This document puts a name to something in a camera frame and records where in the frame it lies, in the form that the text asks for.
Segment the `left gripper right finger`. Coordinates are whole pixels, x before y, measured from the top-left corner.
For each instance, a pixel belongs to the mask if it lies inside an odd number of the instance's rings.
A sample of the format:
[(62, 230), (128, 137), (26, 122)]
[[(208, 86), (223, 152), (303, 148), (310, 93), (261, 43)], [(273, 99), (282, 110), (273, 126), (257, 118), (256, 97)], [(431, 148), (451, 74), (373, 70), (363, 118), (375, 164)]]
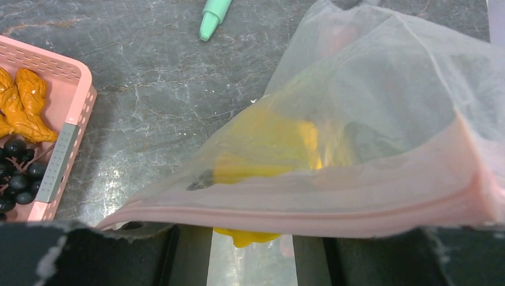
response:
[(293, 238), (299, 285), (503, 285), (504, 229), (417, 228), (386, 238)]

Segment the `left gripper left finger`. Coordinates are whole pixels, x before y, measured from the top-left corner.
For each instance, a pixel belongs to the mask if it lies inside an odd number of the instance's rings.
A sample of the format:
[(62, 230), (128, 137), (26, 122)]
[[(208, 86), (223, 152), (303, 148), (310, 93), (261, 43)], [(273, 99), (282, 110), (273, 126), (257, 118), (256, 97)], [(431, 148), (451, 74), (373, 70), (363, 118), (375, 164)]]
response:
[(2, 285), (205, 285), (210, 228), (133, 222), (1, 223)]

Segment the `black grape bunch toy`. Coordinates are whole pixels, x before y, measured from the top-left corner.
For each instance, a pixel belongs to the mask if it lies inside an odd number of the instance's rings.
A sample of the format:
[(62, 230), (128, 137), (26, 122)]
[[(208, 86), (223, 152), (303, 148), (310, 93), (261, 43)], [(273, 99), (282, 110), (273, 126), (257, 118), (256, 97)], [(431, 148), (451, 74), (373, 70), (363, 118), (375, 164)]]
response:
[(34, 203), (48, 168), (45, 155), (21, 138), (10, 138), (1, 147), (1, 222), (15, 218), (20, 206)]

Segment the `orange wrinkled fruit toy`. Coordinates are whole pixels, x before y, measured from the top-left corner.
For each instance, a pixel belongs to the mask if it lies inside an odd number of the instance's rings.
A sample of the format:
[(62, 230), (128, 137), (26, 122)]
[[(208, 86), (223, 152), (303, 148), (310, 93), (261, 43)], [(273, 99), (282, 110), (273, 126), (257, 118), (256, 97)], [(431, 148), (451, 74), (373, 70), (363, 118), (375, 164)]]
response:
[(1, 137), (20, 135), (32, 144), (55, 142), (58, 133), (42, 119), (47, 83), (29, 69), (12, 77), (1, 68)]

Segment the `clear zip top bag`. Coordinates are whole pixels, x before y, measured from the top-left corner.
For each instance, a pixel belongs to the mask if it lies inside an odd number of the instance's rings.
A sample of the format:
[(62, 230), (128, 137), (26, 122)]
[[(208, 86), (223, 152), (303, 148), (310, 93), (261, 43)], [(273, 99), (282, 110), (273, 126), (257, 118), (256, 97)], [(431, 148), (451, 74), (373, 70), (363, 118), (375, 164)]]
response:
[[(342, 125), (358, 164), (211, 183), (229, 125), (265, 108)], [(305, 14), (264, 95), (177, 172), (99, 223), (212, 227), (237, 248), (283, 234), (379, 238), (504, 225), (504, 49), (393, 10)]]

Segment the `yellow starfruit toy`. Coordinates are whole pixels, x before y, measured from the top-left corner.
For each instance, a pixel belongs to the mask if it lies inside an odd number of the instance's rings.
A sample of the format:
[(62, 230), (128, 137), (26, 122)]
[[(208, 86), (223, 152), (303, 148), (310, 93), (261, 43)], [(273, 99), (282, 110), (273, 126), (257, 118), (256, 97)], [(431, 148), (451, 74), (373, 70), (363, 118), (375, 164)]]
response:
[(261, 107), (244, 110), (230, 123), (227, 134), (217, 139), (224, 149), (213, 162), (213, 184), (237, 184), (254, 177), (352, 166), (360, 161), (342, 125), (318, 125)]

